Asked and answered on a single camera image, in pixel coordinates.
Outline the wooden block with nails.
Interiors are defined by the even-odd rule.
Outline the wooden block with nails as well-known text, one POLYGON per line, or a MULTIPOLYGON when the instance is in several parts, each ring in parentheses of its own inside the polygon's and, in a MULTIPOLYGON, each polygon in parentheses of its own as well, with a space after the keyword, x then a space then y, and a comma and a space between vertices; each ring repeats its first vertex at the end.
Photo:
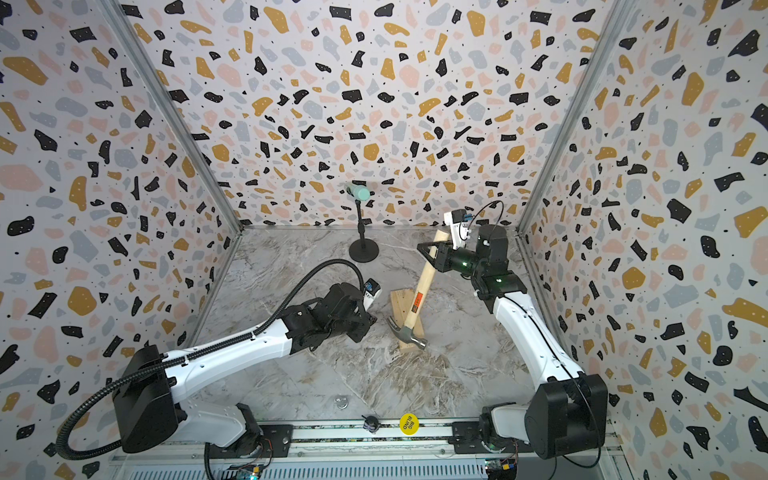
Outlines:
MULTIPOLYGON (((407 313, 413 303, 415 292, 413 289, 400 289, 394 290, 390 293, 390 302, 393 310, 393 319, 397 326, 402 326, 406 320, 407 313)), ((414 333, 419 337, 424 337, 424 328, 420 316, 417 316, 415 325, 413 327, 414 333)), ((402 352, 411 352, 420 350, 419 347, 412 343, 404 343, 399 341, 399 349, 402 352)))

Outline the wooden handle claw hammer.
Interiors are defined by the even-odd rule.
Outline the wooden handle claw hammer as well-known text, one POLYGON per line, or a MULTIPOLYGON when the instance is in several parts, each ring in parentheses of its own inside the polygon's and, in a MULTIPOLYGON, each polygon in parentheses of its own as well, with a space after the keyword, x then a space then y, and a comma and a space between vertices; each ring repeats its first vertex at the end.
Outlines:
POLYGON ((387 319, 387 323, 391 332, 397 338, 398 341, 402 341, 406 344, 412 343, 424 350, 427 346, 427 340, 424 337, 419 337, 414 333, 413 327, 415 325, 417 316, 420 316, 420 312, 425 303, 427 294, 433 282, 436 271, 427 263, 424 264, 422 273, 419 278, 419 282, 414 290, 415 296, 413 299, 410 311, 407 313, 406 320, 402 326, 397 326, 393 315, 387 319))

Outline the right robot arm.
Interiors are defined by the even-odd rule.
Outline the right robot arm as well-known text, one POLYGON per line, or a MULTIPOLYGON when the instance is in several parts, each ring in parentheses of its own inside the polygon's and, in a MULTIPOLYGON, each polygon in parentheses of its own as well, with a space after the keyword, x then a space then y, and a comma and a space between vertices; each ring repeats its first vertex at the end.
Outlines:
POLYGON ((586 374, 539 316, 509 265, 505 231, 483 225, 473 240, 473 249, 450 240, 424 242, 417 249, 434 270, 457 272, 470 281, 477 298, 512 338, 535 387, 525 405, 484 408, 479 419, 482 442, 497 450, 509 440, 522 441, 542 459, 600 450, 606 435, 606 383, 597 374, 586 374))

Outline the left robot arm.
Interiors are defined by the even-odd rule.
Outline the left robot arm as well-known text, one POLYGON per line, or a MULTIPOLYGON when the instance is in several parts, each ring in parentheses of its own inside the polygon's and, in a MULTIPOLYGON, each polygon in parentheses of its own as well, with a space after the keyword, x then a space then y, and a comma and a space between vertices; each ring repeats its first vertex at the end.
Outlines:
POLYGON ((380 291, 373 279, 363 287, 337 283, 322 298, 286 308, 262 333, 226 337, 220 350, 204 344, 169 352, 175 366, 113 394, 122 450, 140 453, 171 440, 209 443, 231 456, 255 452, 264 433, 248 406, 205 403, 195 394, 259 363, 314 350, 333 337, 360 342, 375 322, 367 310, 380 291))

